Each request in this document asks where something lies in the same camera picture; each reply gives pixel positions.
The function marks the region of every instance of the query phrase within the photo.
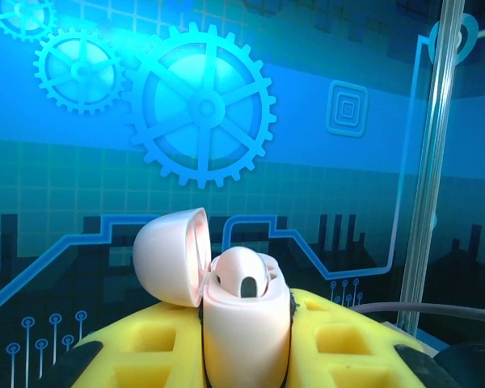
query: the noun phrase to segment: yellow foam holder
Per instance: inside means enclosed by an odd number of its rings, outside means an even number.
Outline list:
[[[394,349],[416,339],[300,289],[286,388],[424,388]],[[160,302],[82,339],[103,349],[73,388],[206,387],[197,309]]]

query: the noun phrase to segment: open case lid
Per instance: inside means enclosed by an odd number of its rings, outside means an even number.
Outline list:
[[[160,301],[198,307],[212,260],[205,209],[161,216],[138,232],[133,266],[142,287]]]

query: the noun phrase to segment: metal pole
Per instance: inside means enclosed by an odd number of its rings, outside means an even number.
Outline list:
[[[464,6],[465,0],[444,0],[442,6],[401,302],[421,302],[424,294],[431,247],[432,215],[437,207],[458,34],[462,26]],[[420,313],[414,311],[403,311],[399,313],[397,326],[415,335],[419,315]]]

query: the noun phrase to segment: earbud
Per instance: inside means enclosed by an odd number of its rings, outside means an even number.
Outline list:
[[[268,287],[268,268],[251,249],[233,247],[216,260],[215,281],[235,297],[262,297]]]

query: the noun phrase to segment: gray cable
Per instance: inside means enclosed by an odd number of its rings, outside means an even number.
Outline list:
[[[466,318],[474,321],[485,322],[485,310],[472,307],[438,305],[432,303],[407,303],[407,302],[379,302],[365,303],[350,307],[361,314],[377,313],[381,311],[418,311],[423,314],[448,315],[449,317]]]

